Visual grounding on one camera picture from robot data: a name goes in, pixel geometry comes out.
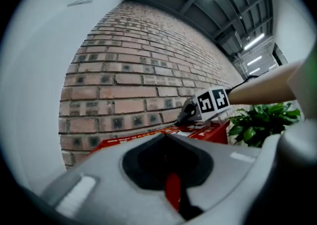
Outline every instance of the red brick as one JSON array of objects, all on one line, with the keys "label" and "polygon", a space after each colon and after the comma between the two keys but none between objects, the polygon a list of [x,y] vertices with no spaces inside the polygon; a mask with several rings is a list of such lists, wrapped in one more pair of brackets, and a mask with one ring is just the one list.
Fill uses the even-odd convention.
[{"label": "red brick", "polygon": [[73,159],[72,159],[72,155],[70,152],[68,151],[61,151],[61,155],[63,156],[63,160],[65,165],[74,165]]},{"label": "red brick", "polygon": [[141,38],[140,35],[137,34],[131,34],[131,33],[124,33],[124,36],[126,37],[134,37],[134,38]]},{"label": "red brick", "polygon": [[77,50],[77,52],[76,52],[76,54],[82,54],[82,53],[85,53],[86,52],[86,47],[80,47],[78,50]]},{"label": "red brick", "polygon": [[184,87],[195,87],[195,83],[192,80],[182,80]]},{"label": "red brick", "polygon": [[177,64],[182,64],[185,66],[188,66],[189,68],[193,67],[193,65],[191,63],[188,63],[184,60],[178,59],[178,58],[174,58],[174,57],[169,57],[169,61],[173,62],[173,63],[177,63]]},{"label": "red brick", "polygon": [[112,75],[106,75],[108,76],[108,82],[107,83],[101,83],[101,78],[105,75],[101,74],[87,74],[85,75],[85,85],[100,85],[100,84],[108,84],[111,85],[113,83],[113,77]]},{"label": "red brick", "polygon": [[152,47],[152,46],[148,46],[148,45],[142,45],[142,48],[151,52],[157,52],[157,53],[161,53],[161,54],[165,54],[165,55],[169,55],[169,56],[174,56],[174,54],[172,52],[166,51],[166,50],[162,50],[156,47]]},{"label": "red brick", "polygon": [[141,31],[141,28],[132,27],[132,26],[126,26],[126,29],[132,29],[132,30]]},{"label": "red brick", "polygon": [[192,96],[197,91],[193,88],[177,88],[179,96]]},{"label": "red brick", "polygon": [[193,64],[193,67],[194,67],[195,69],[197,69],[197,70],[201,70],[201,67],[198,66],[198,65]]},{"label": "red brick", "polygon": [[146,35],[147,33],[139,30],[126,30],[128,33],[138,34],[138,35]]},{"label": "red brick", "polygon": [[[151,68],[147,67],[149,73],[152,73]],[[127,64],[122,63],[122,72],[138,72],[143,73],[144,72],[144,66],[140,64]]]},{"label": "red brick", "polygon": [[154,67],[155,73],[158,75],[173,76],[172,70],[163,67]]},{"label": "red brick", "polygon": [[182,87],[181,79],[170,78],[156,75],[143,75],[144,85],[157,85],[157,86],[177,86]]},{"label": "red brick", "polygon": [[97,98],[97,87],[76,87],[73,88],[71,98],[73,100],[88,100]]},{"label": "red brick", "polygon": [[210,88],[211,87],[210,83],[201,82],[201,81],[195,81],[195,85],[198,88]]},{"label": "red brick", "polygon": [[66,76],[64,86],[73,86],[76,83],[76,77],[74,75]]},{"label": "red brick", "polygon": [[92,46],[87,48],[87,53],[104,53],[106,46]]},{"label": "red brick", "polygon": [[182,59],[182,60],[187,60],[187,58],[185,56],[183,56],[183,55],[180,55],[180,54],[177,54],[177,53],[174,53],[174,55],[175,55],[176,58],[179,58],[179,59]]},{"label": "red brick", "polygon": [[106,53],[105,61],[116,61],[118,58],[117,54],[114,53]]},{"label": "red brick", "polygon": [[138,74],[116,74],[115,80],[118,84],[141,84],[141,76]]},{"label": "red brick", "polygon": [[72,133],[97,132],[95,119],[92,119],[92,118],[70,119],[69,131]]},{"label": "red brick", "polygon": [[134,48],[134,49],[141,49],[141,45],[140,45],[140,44],[130,43],[130,42],[123,42],[123,43],[122,43],[122,47],[129,47],[129,48]]},{"label": "red brick", "polygon": [[131,42],[131,37],[120,37],[120,36],[113,36],[113,40],[119,40],[119,41],[128,41]]},{"label": "red brick", "polygon": [[59,113],[60,116],[69,116],[69,103],[60,102],[59,103]]},{"label": "red brick", "polygon": [[177,96],[177,90],[176,88],[158,88],[158,95],[161,97]]},{"label": "red brick", "polygon": [[175,121],[180,112],[181,112],[181,109],[161,112],[161,115],[163,117],[163,123],[169,123],[169,122]]},{"label": "red brick", "polygon": [[88,155],[89,155],[89,152],[85,152],[85,151],[82,151],[82,152],[79,152],[79,151],[73,152],[73,156],[74,156],[75,162],[76,162],[77,164],[83,162],[83,161],[86,159],[86,157],[87,157]]},{"label": "red brick", "polygon": [[200,75],[198,75],[198,79],[201,80],[201,81],[206,81],[206,78],[203,77],[203,76],[200,76]]},{"label": "red brick", "polygon": [[173,48],[175,48],[175,49],[177,49],[177,50],[183,50],[183,48],[184,48],[182,45],[179,46],[179,45],[171,44],[170,46],[173,47]]},{"label": "red brick", "polygon": [[77,71],[78,64],[70,64],[67,73],[75,73]]},{"label": "red brick", "polygon": [[153,35],[153,34],[148,34],[148,36],[149,36],[149,37],[156,38],[156,39],[162,39],[162,37],[157,36],[157,35]]},{"label": "red brick", "polygon": [[202,76],[206,77],[206,74],[205,74],[204,72],[199,71],[199,70],[196,70],[196,69],[194,69],[194,68],[191,68],[190,71],[191,71],[192,73],[195,73],[195,74],[202,75]]},{"label": "red brick", "polygon": [[146,62],[145,64],[150,64],[150,59],[147,57],[140,57],[140,56],[135,56],[135,55],[126,55],[126,54],[119,54],[118,55],[118,61],[122,62],[130,62],[130,63],[141,63]]},{"label": "red brick", "polygon": [[105,63],[105,71],[106,72],[121,72],[122,71],[122,63]]},{"label": "red brick", "polygon": [[107,35],[99,35],[99,36],[94,36],[94,40],[110,40],[111,36]]},{"label": "red brick", "polygon": [[165,50],[165,46],[164,45],[161,45],[161,44],[158,44],[158,43],[153,43],[153,42],[150,42],[150,45],[153,46],[153,47],[158,47],[158,48],[161,48],[161,49]]},{"label": "red brick", "polygon": [[104,61],[105,60],[105,57],[106,57],[106,54],[105,53],[98,53],[97,55],[97,58],[94,59],[92,58],[95,57],[96,54],[89,54],[89,57],[88,57],[88,61]]},{"label": "red brick", "polygon": [[99,126],[101,132],[112,131],[112,122],[109,116],[105,116],[99,119]]},{"label": "red brick", "polygon": [[98,115],[114,114],[114,106],[111,101],[98,101]]},{"label": "red brick", "polygon": [[153,87],[106,87],[101,88],[101,99],[155,97],[157,95]]},{"label": "red brick", "polygon": [[99,28],[99,30],[108,30],[108,31],[113,31],[114,28],[108,28],[108,27],[102,27],[102,28]]},{"label": "red brick", "polygon": [[161,60],[168,61],[168,56],[163,55],[163,54],[152,53],[152,57],[157,58],[157,59],[161,59]]},{"label": "red brick", "polygon": [[60,118],[58,120],[58,132],[65,133],[67,132],[67,120],[64,118]]},{"label": "red brick", "polygon": [[96,41],[98,44],[100,45],[112,45],[112,46],[121,46],[121,42],[120,41]]},{"label": "red brick", "polygon": [[145,125],[155,125],[155,124],[161,124],[162,121],[160,119],[159,113],[147,113],[145,115]]},{"label": "red brick", "polygon": [[140,51],[136,49],[130,48],[122,48],[122,47],[109,47],[108,52],[110,53],[122,53],[122,54],[134,54],[140,56],[151,56],[149,52]]},{"label": "red brick", "polygon": [[143,100],[117,100],[114,102],[114,111],[118,113],[132,113],[144,111]]},{"label": "red brick", "polygon": [[63,88],[61,91],[60,100],[65,101],[69,100],[71,97],[71,88]]},{"label": "red brick", "polygon": [[79,64],[78,72],[100,72],[103,68],[103,63],[81,63]]},{"label": "red brick", "polygon": [[179,107],[183,107],[185,101],[187,100],[186,97],[177,97],[177,98],[173,98],[173,105],[174,108],[179,108]]},{"label": "red brick", "polygon": [[178,69],[184,72],[190,72],[189,67],[184,66],[184,65],[178,65]]},{"label": "red brick", "polygon": [[147,110],[155,111],[164,109],[164,98],[147,99]]},{"label": "red brick", "polygon": [[87,135],[61,135],[60,146],[68,150],[92,150]]}]

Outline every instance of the green leaf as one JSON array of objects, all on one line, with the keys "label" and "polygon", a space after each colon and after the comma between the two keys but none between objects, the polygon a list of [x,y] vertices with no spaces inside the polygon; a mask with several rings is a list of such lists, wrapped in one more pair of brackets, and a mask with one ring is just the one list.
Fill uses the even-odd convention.
[{"label": "green leaf", "polygon": [[259,130],[259,131],[265,130],[265,127],[262,127],[262,126],[254,126],[253,128],[254,128],[255,130]]},{"label": "green leaf", "polygon": [[237,135],[243,131],[243,126],[235,125],[228,132],[228,136]]},{"label": "green leaf", "polygon": [[235,138],[235,140],[236,140],[237,142],[242,141],[242,140],[243,140],[243,134],[244,134],[244,132],[242,131],[242,132]]},{"label": "green leaf", "polygon": [[264,111],[263,111],[263,108],[262,108],[261,105],[254,105],[254,110],[255,110],[257,113],[264,114]]},{"label": "green leaf", "polygon": [[298,119],[290,118],[290,117],[288,117],[286,115],[279,115],[278,117],[281,119],[281,124],[283,124],[283,125],[292,125],[294,123],[299,122]]},{"label": "green leaf", "polygon": [[284,111],[284,105],[283,104],[277,104],[277,105],[273,105],[268,109],[268,113],[281,113],[282,111]]},{"label": "green leaf", "polygon": [[249,127],[243,134],[244,142],[247,142],[248,140],[250,140],[255,134],[256,132],[254,131],[253,127]]},{"label": "green leaf", "polygon": [[301,112],[299,109],[293,110],[293,111],[287,111],[285,112],[287,116],[300,116]]},{"label": "green leaf", "polygon": [[269,122],[269,116],[266,114],[255,114],[254,117],[264,122]]},{"label": "green leaf", "polygon": [[240,118],[244,118],[246,117],[245,115],[240,115],[240,116],[231,116],[231,117],[228,117],[229,120],[232,120],[232,119],[240,119]]}]

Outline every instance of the white wall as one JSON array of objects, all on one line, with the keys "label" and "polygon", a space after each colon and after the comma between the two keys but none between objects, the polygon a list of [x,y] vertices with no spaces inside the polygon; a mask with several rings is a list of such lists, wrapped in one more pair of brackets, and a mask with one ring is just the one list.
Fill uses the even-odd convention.
[{"label": "white wall", "polygon": [[291,63],[306,58],[316,40],[316,25],[302,0],[273,1],[275,42]]},{"label": "white wall", "polygon": [[39,194],[65,171],[58,108],[65,73],[95,26],[123,0],[23,0],[0,51],[1,149],[18,183]]}]

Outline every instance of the white label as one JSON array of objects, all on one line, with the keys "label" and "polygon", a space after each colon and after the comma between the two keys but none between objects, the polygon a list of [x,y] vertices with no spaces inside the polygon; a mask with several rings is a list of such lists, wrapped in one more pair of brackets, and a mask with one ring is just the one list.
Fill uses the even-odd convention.
[{"label": "white label", "polygon": [[254,157],[246,156],[246,155],[243,155],[243,154],[239,154],[237,152],[233,152],[230,155],[230,157],[233,158],[233,159],[241,160],[241,161],[248,162],[248,163],[253,163],[255,161]]}]

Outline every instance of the ceiling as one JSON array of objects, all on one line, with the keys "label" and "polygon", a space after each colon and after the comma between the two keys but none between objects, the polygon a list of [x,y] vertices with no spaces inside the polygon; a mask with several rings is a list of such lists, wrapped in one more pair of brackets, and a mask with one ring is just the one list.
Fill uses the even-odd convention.
[{"label": "ceiling", "polygon": [[181,18],[213,41],[231,61],[235,61],[236,53],[246,53],[240,43],[245,46],[261,33],[266,38],[272,36],[272,0],[132,1],[160,8]]}]

